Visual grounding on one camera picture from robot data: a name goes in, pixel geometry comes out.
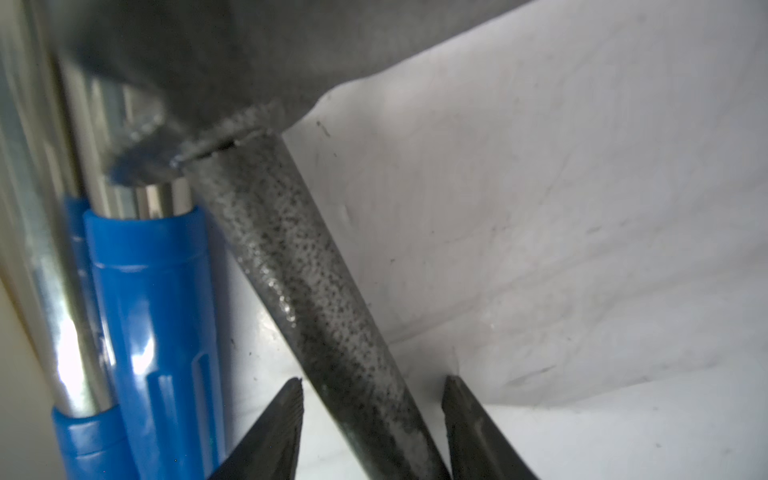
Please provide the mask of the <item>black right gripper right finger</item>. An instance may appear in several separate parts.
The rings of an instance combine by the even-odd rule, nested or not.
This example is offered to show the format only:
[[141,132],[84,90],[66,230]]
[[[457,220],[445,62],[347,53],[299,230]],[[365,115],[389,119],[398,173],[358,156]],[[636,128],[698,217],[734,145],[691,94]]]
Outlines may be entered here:
[[446,377],[442,410],[454,479],[537,479],[459,376]]

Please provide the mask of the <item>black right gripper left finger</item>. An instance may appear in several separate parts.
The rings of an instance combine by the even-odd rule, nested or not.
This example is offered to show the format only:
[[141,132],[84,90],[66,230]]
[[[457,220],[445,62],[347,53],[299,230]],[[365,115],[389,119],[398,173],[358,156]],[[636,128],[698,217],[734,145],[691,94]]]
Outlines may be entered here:
[[210,479],[294,479],[303,416],[302,382],[294,377],[286,381]]

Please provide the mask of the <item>grey speckled hoe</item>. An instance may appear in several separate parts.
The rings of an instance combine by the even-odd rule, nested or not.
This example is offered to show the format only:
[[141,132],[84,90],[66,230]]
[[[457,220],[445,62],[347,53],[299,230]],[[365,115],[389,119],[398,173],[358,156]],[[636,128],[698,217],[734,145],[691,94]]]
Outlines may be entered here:
[[185,177],[366,473],[449,473],[282,135],[328,91],[515,8],[512,1],[47,1],[85,72],[157,99],[115,145],[122,185]]

